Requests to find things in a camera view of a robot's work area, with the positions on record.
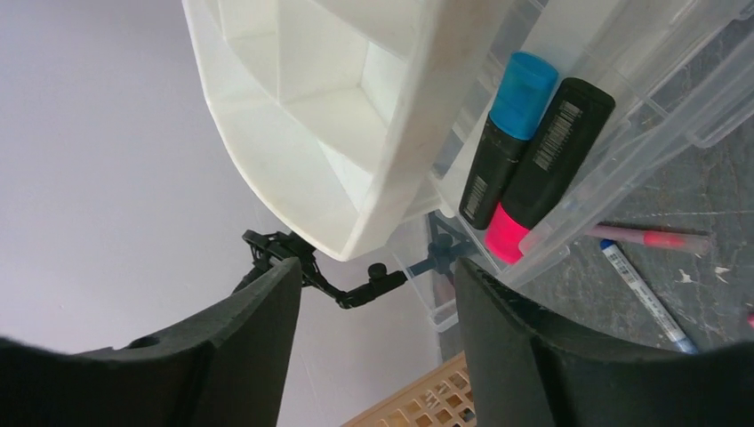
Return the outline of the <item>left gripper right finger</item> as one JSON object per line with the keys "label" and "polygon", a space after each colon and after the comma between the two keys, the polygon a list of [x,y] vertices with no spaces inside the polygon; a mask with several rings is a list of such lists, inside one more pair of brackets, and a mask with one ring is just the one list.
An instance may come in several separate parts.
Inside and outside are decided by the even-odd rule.
{"label": "left gripper right finger", "polygon": [[685,354],[578,324],[470,259],[454,272],[480,426],[750,426],[753,346]]}

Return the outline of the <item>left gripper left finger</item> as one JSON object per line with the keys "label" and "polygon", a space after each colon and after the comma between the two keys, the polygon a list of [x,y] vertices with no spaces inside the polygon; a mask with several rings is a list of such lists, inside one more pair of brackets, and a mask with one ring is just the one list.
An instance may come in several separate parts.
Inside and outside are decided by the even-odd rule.
{"label": "left gripper left finger", "polygon": [[4,426],[274,426],[301,304],[289,259],[122,349],[1,341]]}

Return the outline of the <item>peach plastic file organizer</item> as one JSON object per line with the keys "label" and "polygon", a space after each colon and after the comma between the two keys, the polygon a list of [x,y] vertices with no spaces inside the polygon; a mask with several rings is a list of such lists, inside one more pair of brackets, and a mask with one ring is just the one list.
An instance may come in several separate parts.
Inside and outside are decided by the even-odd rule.
{"label": "peach plastic file organizer", "polygon": [[465,354],[458,354],[346,424],[381,427],[477,425]]}

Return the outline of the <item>white plastic drawer unit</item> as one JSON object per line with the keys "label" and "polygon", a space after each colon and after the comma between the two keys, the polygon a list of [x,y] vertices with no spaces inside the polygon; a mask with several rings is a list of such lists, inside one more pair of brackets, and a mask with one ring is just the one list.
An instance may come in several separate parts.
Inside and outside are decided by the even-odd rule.
{"label": "white plastic drawer unit", "polygon": [[459,214],[509,56],[537,55],[616,108],[523,259],[520,286],[569,253],[660,165],[753,113],[753,38],[694,83],[750,1],[187,1],[204,97],[237,170],[287,227],[345,262],[405,222]]}

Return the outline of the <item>blue highlighter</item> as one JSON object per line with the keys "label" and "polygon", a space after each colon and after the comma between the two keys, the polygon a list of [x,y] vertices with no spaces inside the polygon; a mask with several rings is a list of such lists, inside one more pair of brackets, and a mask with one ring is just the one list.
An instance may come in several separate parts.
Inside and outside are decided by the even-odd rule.
{"label": "blue highlighter", "polygon": [[472,228],[485,230],[489,226],[558,79],[558,71],[536,55],[518,51],[509,57],[459,204],[459,213]]}

